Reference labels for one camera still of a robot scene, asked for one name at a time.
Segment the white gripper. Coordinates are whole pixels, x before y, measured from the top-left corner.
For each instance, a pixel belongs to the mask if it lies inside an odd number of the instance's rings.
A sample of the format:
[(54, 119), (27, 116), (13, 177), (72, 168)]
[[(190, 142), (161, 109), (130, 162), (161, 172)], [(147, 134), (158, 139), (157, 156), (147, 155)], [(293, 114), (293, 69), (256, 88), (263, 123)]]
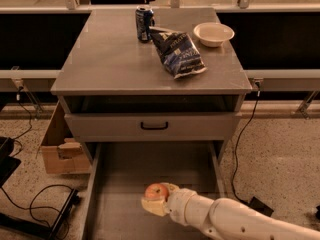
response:
[(163, 185), (170, 193), (167, 201), (164, 198), (148, 199), (141, 198), (141, 205), (147, 212), (163, 217), (168, 214), (167, 207), (169, 209), (170, 218), (183, 226), (187, 226), (187, 220), (185, 218), (185, 210), (189, 200), (196, 195), (196, 192), (186, 188), (179, 189), (179, 187), (172, 183), (165, 183)]

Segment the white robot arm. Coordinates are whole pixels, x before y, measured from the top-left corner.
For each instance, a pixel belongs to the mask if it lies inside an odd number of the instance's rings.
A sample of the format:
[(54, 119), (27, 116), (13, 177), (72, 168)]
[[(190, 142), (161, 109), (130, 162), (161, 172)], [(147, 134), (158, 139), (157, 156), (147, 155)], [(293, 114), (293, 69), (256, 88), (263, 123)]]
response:
[(229, 198), (210, 199), (170, 183), (149, 185), (141, 204), (146, 211), (169, 215), (213, 240), (320, 240), (319, 231), (273, 219)]

